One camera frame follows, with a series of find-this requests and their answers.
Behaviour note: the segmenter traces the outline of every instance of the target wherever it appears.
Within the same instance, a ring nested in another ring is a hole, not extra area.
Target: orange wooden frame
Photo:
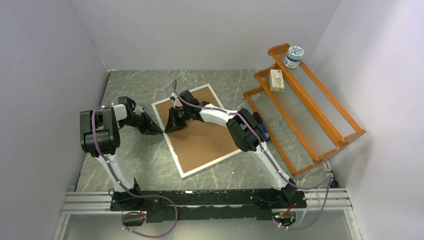
[[[326,161],[331,159],[334,155],[336,155],[338,152],[340,152],[342,149],[344,149],[347,145],[349,145],[351,142],[356,140],[358,137],[360,137],[362,134],[365,133],[365,130],[362,129],[356,121],[348,114],[348,112],[342,107],[342,105],[336,100],[336,98],[328,91],[328,89],[320,82],[320,80],[312,73],[312,71],[304,64],[303,62],[300,63],[300,67],[303,69],[303,71],[309,76],[309,78],[313,81],[313,83],[319,88],[320,91],[329,99],[329,101],[334,105],[334,107],[340,112],[340,114],[344,117],[344,119],[352,126],[354,133],[343,137],[342,134],[336,129],[334,124],[329,120],[329,118],[324,114],[324,112],[321,110],[321,108],[317,105],[317,103],[312,99],[312,97],[308,94],[308,92],[302,87],[302,85],[298,82],[296,77],[289,71],[289,69],[286,68],[286,66],[283,64],[282,60],[279,58],[279,55],[285,55],[287,50],[289,49],[289,44],[282,44],[275,47],[272,47],[269,49],[268,54],[274,58],[275,64],[267,69],[258,71],[255,73],[255,77],[260,83],[260,86],[257,88],[254,88],[252,90],[246,91],[243,95],[246,98],[249,105],[252,107],[252,109],[255,112],[258,112],[259,115],[261,114],[256,107],[255,103],[252,101],[251,96],[258,94],[260,92],[266,92],[266,94],[271,98],[272,102],[277,107],[278,111],[281,113],[281,115],[285,118],[289,126],[293,129],[296,136],[299,138],[300,142],[306,149],[307,153],[311,157],[312,164],[304,167],[302,169],[296,169],[290,159],[287,157],[286,153],[284,152],[281,145],[278,143],[277,139],[275,138],[274,133],[271,131],[271,129],[268,127],[267,123],[264,121],[264,125],[268,130],[269,136],[272,139],[272,142],[274,143],[277,151],[280,153],[281,157],[283,158],[284,162],[287,164],[289,170],[293,174],[293,176],[302,174]],[[270,83],[264,81],[263,77],[266,77],[269,74],[270,69],[280,69],[282,71],[282,75],[284,80],[287,82],[287,84],[290,86],[290,88],[293,90],[293,92],[297,95],[299,100],[303,103],[303,105],[306,107],[306,109],[311,113],[313,118],[316,120],[316,122],[319,124],[319,126],[322,128],[322,130],[325,132],[325,134],[329,137],[329,139],[333,142],[335,145],[335,148],[333,150],[330,150],[324,154],[317,155],[317,153],[314,151],[314,149],[311,147],[311,145],[308,143],[308,140],[303,136],[301,131],[296,127],[293,120],[289,117],[283,106],[279,103],[276,96],[271,92],[270,89]]]

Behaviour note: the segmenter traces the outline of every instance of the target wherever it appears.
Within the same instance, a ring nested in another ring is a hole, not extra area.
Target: wooden rack
[[[355,122],[306,64],[301,62],[296,69],[287,68],[283,64],[289,47],[286,43],[269,49],[268,54],[275,60],[275,64],[255,74],[260,86],[246,91],[244,97],[252,109],[261,114],[251,96],[265,91],[303,144],[311,157],[311,165],[296,169],[264,121],[276,149],[293,176],[296,176],[328,161],[364,134],[365,130]],[[271,91],[270,69],[282,71],[282,92]],[[300,101],[308,114],[300,113],[298,107],[293,107],[294,101]]]

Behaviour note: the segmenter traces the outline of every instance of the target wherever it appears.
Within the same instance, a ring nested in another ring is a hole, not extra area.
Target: jar lid
[[[291,46],[287,51],[287,57],[293,60],[301,60],[304,56],[304,50],[299,46]]]

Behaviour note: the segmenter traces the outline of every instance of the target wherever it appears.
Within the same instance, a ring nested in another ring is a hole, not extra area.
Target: white board border
[[[215,91],[212,89],[212,86],[211,86],[209,83],[208,83],[208,84],[205,84],[205,85],[202,85],[202,86],[198,86],[198,87],[193,88],[193,89],[191,89],[191,90],[189,90],[189,91],[190,91],[190,92],[193,92],[193,91],[196,91],[196,90],[199,90],[199,89],[202,89],[202,88],[209,88],[210,92],[211,92],[211,93],[212,93],[212,95],[215,97],[216,101],[218,102],[219,107],[220,107],[220,108],[224,108],[224,106],[223,106],[222,102],[220,101],[220,99],[218,98],[217,94],[216,94],[216,93],[215,93]],[[157,102],[154,102],[154,103],[152,103],[152,104],[151,104],[151,107],[153,108],[154,114],[156,115],[157,121],[159,122],[159,126],[160,126],[160,128],[161,128],[162,130],[164,130],[164,129],[165,129],[165,125],[164,125],[164,123],[162,122],[161,117],[159,116],[159,112],[158,112],[158,110],[156,109],[156,105],[161,104],[161,103],[164,103],[164,102],[166,102],[166,101],[168,101],[168,100],[169,100],[169,98],[165,98],[165,99],[163,99],[163,100],[160,100],[160,101],[157,101]],[[171,144],[171,140],[170,140],[170,138],[169,138],[168,134],[163,133],[163,136],[165,137],[166,144],[168,145],[168,148],[169,148],[169,150],[170,150],[170,152],[171,152],[172,158],[173,158],[173,160],[174,160],[174,162],[175,162],[176,168],[178,169],[179,175],[181,176],[181,178],[182,178],[182,179],[187,178],[187,177],[189,177],[189,176],[191,176],[191,175],[193,175],[193,174],[195,174],[195,173],[197,173],[197,172],[199,172],[199,171],[201,171],[201,170],[207,169],[207,168],[209,168],[209,167],[211,167],[211,166],[213,166],[213,165],[215,165],[215,164],[217,164],[217,163],[221,162],[222,160],[224,160],[224,159],[226,159],[226,158],[229,158],[229,157],[231,157],[231,156],[233,156],[233,155],[238,154],[238,153],[240,153],[240,152],[241,152],[241,150],[240,150],[240,149],[237,149],[237,150],[235,150],[235,151],[233,151],[233,152],[230,152],[230,153],[228,153],[228,154],[226,154],[226,155],[224,155],[224,156],[222,156],[222,157],[219,157],[219,158],[217,158],[217,159],[215,159],[215,160],[213,160],[213,161],[210,161],[210,162],[208,162],[208,163],[206,163],[206,164],[204,164],[204,165],[201,165],[201,166],[199,166],[199,167],[196,167],[196,168],[195,168],[195,169],[193,169],[193,170],[190,170],[190,171],[188,171],[188,172],[183,172],[183,169],[181,168],[180,161],[178,160],[178,156],[177,156],[177,154],[175,153],[175,150],[174,150],[174,148],[173,148],[173,146],[172,146],[172,144]]]

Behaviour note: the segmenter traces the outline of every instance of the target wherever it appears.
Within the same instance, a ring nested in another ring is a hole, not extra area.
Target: cork board
[[[190,92],[199,102],[207,101],[224,108],[210,84],[194,88]],[[173,105],[169,98],[152,103],[159,126],[163,130],[168,122],[169,109]],[[197,120],[188,120],[186,124],[187,127],[182,130],[163,134],[182,178],[241,152],[227,128]]]

